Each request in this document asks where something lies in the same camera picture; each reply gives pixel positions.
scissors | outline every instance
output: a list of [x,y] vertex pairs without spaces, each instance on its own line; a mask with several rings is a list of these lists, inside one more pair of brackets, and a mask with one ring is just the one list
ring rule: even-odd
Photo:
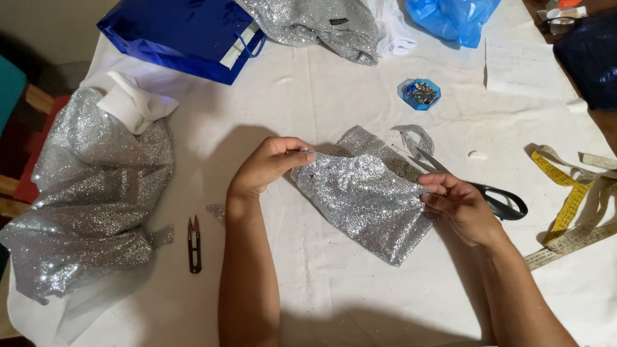
[[[422,153],[422,155],[428,159],[428,161],[434,166],[431,167],[428,164],[425,164],[421,161],[419,161],[418,159],[415,159],[413,157],[407,156],[409,159],[411,159],[414,163],[418,164],[420,167],[422,167],[422,169],[425,169],[428,172],[431,172],[433,174],[438,174],[440,172],[446,173],[446,174],[451,174],[450,171],[448,171],[448,169],[446,169],[443,165],[441,165],[437,160],[435,160],[435,158],[431,157],[430,154],[428,154],[427,152],[423,151],[422,149],[418,148],[418,151],[420,153]],[[470,185],[473,185],[474,187],[476,187],[477,190],[480,191],[480,194],[482,194],[482,197],[484,198],[484,200],[486,200],[486,203],[488,203],[488,205],[491,207],[491,210],[493,211],[493,213],[501,218],[502,220],[519,220],[521,218],[523,218],[524,216],[527,215],[527,205],[525,205],[525,202],[523,202],[523,200],[521,198],[519,198],[516,194],[513,194],[509,191],[505,191],[505,190],[501,190],[501,189],[497,189],[497,188],[493,188],[491,186],[485,186],[485,185],[481,185],[478,183],[473,183],[473,182],[469,182],[467,181],[467,183],[469,183]],[[518,209],[520,211],[515,210],[514,208],[502,203],[501,201],[492,198],[490,196],[488,196],[486,194],[486,192],[490,191],[491,193],[495,193],[495,194],[499,194],[505,198],[508,198],[510,200],[512,200],[516,206],[518,206]]]
[[[188,227],[189,240],[189,266],[192,274],[197,274],[201,271],[201,240],[199,239],[199,220],[195,216],[195,224],[191,222],[189,217]],[[193,233],[195,233],[195,246],[193,246]],[[193,261],[193,255],[197,257],[197,262]]]

forearm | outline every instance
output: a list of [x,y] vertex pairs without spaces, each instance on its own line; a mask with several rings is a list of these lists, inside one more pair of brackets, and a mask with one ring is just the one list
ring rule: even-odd
[[277,346],[278,282],[259,197],[228,195],[218,302],[222,347]]
[[507,239],[475,247],[500,347],[575,347],[538,289],[527,263]]

table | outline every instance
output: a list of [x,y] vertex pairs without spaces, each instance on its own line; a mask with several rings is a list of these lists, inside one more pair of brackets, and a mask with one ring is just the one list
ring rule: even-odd
[[[170,117],[175,173],[147,223],[153,231],[176,225],[176,241],[159,249],[148,281],[106,310],[73,346],[218,344],[224,229],[204,206],[224,202],[234,172],[268,135],[298,136],[327,152],[356,124],[387,143],[400,141],[392,126],[421,125],[453,172],[528,203],[524,219],[503,225],[522,254],[537,251],[537,234],[548,229],[569,189],[530,160],[534,144],[551,145],[569,162],[578,161],[578,151],[612,157],[611,149],[584,109],[568,107],[576,94],[563,74],[564,101],[490,92],[483,45],[461,48],[409,23],[418,46],[377,67],[350,63],[322,46],[268,42],[233,86],[123,56],[101,37],[82,86],[109,91],[106,72],[117,70],[180,102]],[[543,42],[519,0],[502,0],[483,35]],[[418,77],[442,91],[426,112],[396,95],[400,82]],[[472,161],[467,153],[473,150],[488,160]],[[583,210],[594,208],[589,199]],[[282,346],[454,347],[491,340],[480,274],[443,221],[395,268],[330,226],[290,180],[268,187],[262,209],[280,286]],[[188,271],[184,242],[193,214],[202,226],[198,275]],[[617,238],[609,238],[533,272],[549,306],[582,345],[617,341],[616,248]],[[26,299],[12,277],[12,322],[37,346],[54,345],[63,310],[58,298],[45,307]]]

hand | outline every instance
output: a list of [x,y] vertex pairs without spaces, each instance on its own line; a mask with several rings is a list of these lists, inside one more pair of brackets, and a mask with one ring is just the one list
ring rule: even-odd
[[266,187],[289,169],[308,165],[315,155],[300,152],[300,148],[313,149],[311,145],[295,137],[268,137],[240,166],[231,180],[228,196],[257,199]]
[[427,211],[444,214],[466,244],[493,248],[508,240],[501,223],[474,186],[449,173],[428,173],[418,177],[418,183],[434,191],[420,197]]

gift bag handle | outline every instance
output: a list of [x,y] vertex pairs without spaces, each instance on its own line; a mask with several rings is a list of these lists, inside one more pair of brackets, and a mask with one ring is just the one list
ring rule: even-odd
[[249,48],[246,46],[246,43],[244,42],[244,39],[242,39],[242,35],[240,35],[239,33],[234,33],[234,34],[236,35],[237,38],[240,39],[240,42],[244,46],[244,51],[249,55],[249,58],[257,57],[259,55],[259,53],[261,53],[262,48],[263,48],[263,44],[266,42],[266,39],[267,39],[267,37],[264,35],[263,38],[262,38],[262,44],[259,46],[259,49],[257,50],[257,53],[253,54],[253,53],[251,53]]

